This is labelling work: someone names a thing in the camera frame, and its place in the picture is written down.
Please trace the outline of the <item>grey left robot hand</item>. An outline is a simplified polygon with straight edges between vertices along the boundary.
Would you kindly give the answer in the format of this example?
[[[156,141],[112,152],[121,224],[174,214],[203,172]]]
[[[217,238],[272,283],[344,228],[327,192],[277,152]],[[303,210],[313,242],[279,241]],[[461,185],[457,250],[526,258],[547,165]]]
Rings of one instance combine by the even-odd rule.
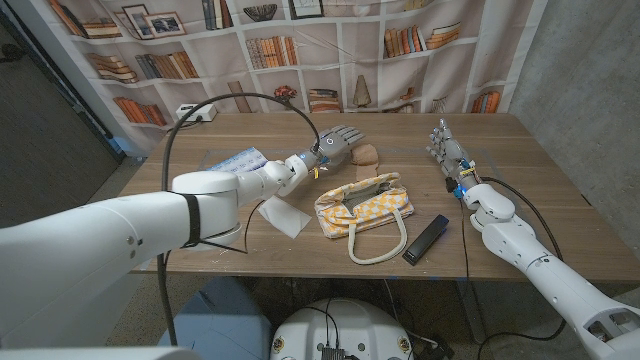
[[[339,164],[346,153],[365,135],[355,127],[338,125],[320,133],[319,143],[311,147],[319,164]]]

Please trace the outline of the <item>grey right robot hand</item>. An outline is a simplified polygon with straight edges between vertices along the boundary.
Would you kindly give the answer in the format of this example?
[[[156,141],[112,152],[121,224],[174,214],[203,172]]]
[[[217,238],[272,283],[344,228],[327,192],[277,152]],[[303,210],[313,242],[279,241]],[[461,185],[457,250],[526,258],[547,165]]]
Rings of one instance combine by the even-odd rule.
[[[478,185],[475,163],[468,152],[454,139],[446,120],[441,118],[439,126],[429,135],[431,145],[426,150],[441,166],[446,177],[455,180],[464,190]]]

